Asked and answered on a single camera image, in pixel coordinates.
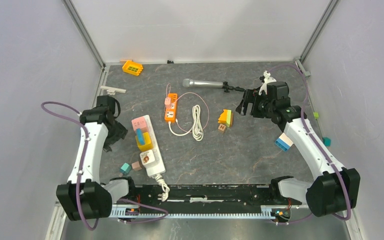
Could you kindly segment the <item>blue rounded adapter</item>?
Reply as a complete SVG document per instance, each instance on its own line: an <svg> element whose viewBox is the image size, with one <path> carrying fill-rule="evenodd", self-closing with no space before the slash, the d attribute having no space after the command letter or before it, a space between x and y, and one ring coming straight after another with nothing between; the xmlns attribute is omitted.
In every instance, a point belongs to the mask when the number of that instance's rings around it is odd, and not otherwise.
<svg viewBox="0 0 384 240"><path fill-rule="evenodd" d="M137 144L138 144L139 146L144 145L146 142L145 142L144 134L143 134L141 128L137 128L137 129L135 130L135 132L136 132L136 140L137 140Z"/></svg>

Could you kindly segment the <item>pink cube socket adapter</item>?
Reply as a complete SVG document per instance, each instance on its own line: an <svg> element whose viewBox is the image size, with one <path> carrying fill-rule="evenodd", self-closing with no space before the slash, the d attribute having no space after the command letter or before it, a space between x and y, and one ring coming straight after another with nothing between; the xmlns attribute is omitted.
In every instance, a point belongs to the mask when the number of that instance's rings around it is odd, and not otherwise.
<svg viewBox="0 0 384 240"><path fill-rule="evenodd" d="M131 121L133 131L136 132L137 129L140 129L142 133L148 132L148 123L144 116L137 117Z"/></svg>

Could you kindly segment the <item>colourful toy block stack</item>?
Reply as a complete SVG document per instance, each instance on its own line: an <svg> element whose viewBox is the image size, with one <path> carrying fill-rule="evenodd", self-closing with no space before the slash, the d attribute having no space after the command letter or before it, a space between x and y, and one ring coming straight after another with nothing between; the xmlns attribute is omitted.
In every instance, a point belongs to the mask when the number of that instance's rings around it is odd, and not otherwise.
<svg viewBox="0 0 384 240"><path fill-rule="evenodd" d="M223 112L220 114L217 122L219 124L224 124L228 128L232 127L233 125L233 112L230 109L224 109Z"/></svg>

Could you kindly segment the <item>yellow cube socket adapter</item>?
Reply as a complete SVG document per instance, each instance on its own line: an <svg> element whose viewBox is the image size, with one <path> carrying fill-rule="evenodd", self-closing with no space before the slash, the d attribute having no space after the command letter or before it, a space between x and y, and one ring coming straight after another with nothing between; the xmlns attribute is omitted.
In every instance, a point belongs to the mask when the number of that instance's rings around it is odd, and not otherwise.
<svg viewBox="0 0 384 240"><path fill-rule="evenodd" d="M145 132L142 134L142 137L135 136L136 144L138 149L141 152L146 152L148 150L152 150L154 148L151 136L149 132Z"/></svg>

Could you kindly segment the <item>small pink plug adapter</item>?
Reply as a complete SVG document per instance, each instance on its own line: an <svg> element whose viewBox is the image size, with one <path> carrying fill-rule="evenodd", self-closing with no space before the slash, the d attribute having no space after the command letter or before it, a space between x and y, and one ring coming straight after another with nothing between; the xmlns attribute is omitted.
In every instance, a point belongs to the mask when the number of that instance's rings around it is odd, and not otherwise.
<svg viewBox="0 0 384 240"><path fill-rule="evenodd" d="M136 161L131 164L131 167L134 171L140 171L144 168L141 161Z"/></svg>

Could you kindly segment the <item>white cube adapter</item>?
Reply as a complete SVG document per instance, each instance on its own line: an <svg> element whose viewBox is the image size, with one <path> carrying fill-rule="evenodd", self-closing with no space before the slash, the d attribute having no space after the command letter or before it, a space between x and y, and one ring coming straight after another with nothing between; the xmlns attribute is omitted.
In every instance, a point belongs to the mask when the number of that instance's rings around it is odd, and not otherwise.
<svg viewBox="0 0 384 240"><path fill-rule="evenodd" d="M153 150L147 150L140 153L140 161L145 168L153 167L157 164Z"/></svg>

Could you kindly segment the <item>wooden letter cube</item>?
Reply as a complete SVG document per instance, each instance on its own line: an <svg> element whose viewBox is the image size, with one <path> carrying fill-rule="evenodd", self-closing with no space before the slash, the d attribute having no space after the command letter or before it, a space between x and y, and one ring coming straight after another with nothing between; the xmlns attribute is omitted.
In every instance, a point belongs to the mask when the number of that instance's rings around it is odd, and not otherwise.
<svg viewBox="0 0 384 240"><path fill-rule="evenodd" d="M226 130L227 130L227 126L226 125L224 125L224 124L222 124L222 123L220 123L219 125L218 125L218 128L217 128L217 130L220 132L220 133L225 133L226 132Z"/></svg>

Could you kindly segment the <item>white multicolour power strip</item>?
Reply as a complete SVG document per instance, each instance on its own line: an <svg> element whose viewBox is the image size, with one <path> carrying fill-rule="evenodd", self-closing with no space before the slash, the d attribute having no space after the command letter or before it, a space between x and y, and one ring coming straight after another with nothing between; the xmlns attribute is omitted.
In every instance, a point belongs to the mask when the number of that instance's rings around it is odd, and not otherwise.
<svg viewBox="0 0 384 240"><path fill-rule="evenodd" d="M164 165L164 161L161 155L161 151L157 142L156 134L154 132L154 127L151 122L151 118L149 115L144 115L146 122L148 124L148 132L151 137L152 143L153 143L153 153L155 155L155 158L157 160L157 164L152 166L152 167L144 167L146 170L146 173L148 177L150 178L155 178L157 175L162 175L163 173L166 172L166 168Z"/></svg>

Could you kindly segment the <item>orange power strip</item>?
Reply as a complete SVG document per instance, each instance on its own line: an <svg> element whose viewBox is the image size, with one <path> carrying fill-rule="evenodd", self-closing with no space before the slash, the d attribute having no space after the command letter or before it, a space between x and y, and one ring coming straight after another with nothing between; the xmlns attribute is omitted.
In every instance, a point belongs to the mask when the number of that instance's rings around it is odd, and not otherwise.
<svg viewBox="0 0 384 240"><path fill-rule="evenodd" d="M177 101L178 101L177 93L169 93L164 100L164 105L165 105L164 120L167 123L174 123L176 121Z"/></svg>

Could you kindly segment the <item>pink charger with cable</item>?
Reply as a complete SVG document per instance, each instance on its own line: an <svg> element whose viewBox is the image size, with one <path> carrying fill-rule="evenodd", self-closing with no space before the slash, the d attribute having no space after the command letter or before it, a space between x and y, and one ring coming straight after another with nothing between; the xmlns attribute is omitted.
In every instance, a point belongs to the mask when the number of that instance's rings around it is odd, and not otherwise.
<svg viewBox="0 0 384 240"><path fill-rule="evenodd" d="M172 91L172 84L168 83L165 87L165 98ZM210 108L204 98L196 92L187 91L178 94L176 120L174 123L166 122L171 134L177 137L192 135L196 140L200 141L204 137L205 130L210 120ZM191 103L191 124L189 128L184 128L180 124L179 116L181 115L182 104L185 104L190 98L197 98L199 103Z"/></svg>

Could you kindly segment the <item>grey microphone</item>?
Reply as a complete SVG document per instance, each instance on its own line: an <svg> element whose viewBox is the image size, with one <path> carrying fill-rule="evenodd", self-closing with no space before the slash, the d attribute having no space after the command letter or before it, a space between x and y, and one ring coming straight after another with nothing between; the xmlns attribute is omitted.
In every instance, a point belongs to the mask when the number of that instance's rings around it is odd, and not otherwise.
<svg viewBox="0 0 384 240"><path fill-rule="evenodd" d="M204 81L185 78L182 80L182 85L185 88L216 88L221 89L224 86L223 82L219 81Z"/></svg>

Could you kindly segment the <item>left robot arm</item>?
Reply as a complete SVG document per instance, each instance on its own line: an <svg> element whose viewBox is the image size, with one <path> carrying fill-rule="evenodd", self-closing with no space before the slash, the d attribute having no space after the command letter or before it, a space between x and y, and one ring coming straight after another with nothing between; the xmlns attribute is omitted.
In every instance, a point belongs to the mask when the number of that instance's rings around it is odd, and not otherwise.
<svg viewBox="0 0 384 240"><path fill-rule="evenodd" d="M112 96L97 97L96 107L84 110L77 123L80 125L80 143L74 167L67 183L60 184L56 196L71 221L107 218L112 205L119 199L133 203L137 190L124 177L116 177L102 185L100 164L103 152L124 139L128 130L116 119L120 104Z"/></svg>

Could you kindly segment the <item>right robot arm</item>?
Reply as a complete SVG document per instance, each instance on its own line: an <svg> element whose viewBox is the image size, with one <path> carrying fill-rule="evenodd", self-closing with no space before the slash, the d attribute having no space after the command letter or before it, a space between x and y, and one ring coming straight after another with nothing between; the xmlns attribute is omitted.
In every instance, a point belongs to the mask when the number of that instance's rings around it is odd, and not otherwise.
<svg viewBox="0 0 384 240"><path fill-rule="evenodd" d="M254 118L266 118L296 146L307 163L313 182L282 176L271 180L269 199L282 204L288 198L306 204L316 217L334 215L347 221L357 205L361 176L355 168L346 168L324 145L314 132L304 109L292 105L286 82L275 81L266 85L266 90L245 89L236 108L246 115L248 105Z"/></svg>

